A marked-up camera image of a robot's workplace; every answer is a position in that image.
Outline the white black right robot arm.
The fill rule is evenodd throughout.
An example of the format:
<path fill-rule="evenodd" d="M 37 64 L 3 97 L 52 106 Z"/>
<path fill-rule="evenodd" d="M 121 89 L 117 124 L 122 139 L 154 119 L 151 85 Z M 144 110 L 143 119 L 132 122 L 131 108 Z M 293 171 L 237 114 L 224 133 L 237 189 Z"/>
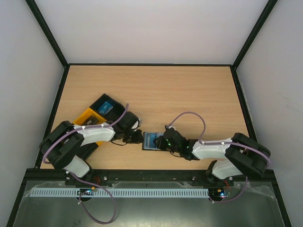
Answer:
<path fill-rule="evenodd" d="M 271 152 L 242 133 L 224 140 L 205 141 L 186 139 L 174 128 L 167 128 L 153 143 L 156 149 L 178 153 L 188 161 L 213 159 L 206 174 L 211 185 L 238 175 L 262 178 L 270 165 Z"/>

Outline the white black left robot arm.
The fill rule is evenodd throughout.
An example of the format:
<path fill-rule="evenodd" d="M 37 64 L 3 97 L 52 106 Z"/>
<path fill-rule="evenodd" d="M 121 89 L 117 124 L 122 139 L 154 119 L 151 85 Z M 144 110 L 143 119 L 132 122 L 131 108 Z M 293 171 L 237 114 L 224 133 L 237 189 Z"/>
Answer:
<path fill-rule="evenodd" d="M 140 142 L 140 124 L 141 119 L 129 111 L 124 111 L 116 120 L 93 125 L 63 121 L 40 143 L 42 162 L 83 178 L 92 169 L 86 161 L 91 155 L 88 145 L 115 140 L 127 142 L 133 135 L 135 142 Z"/>

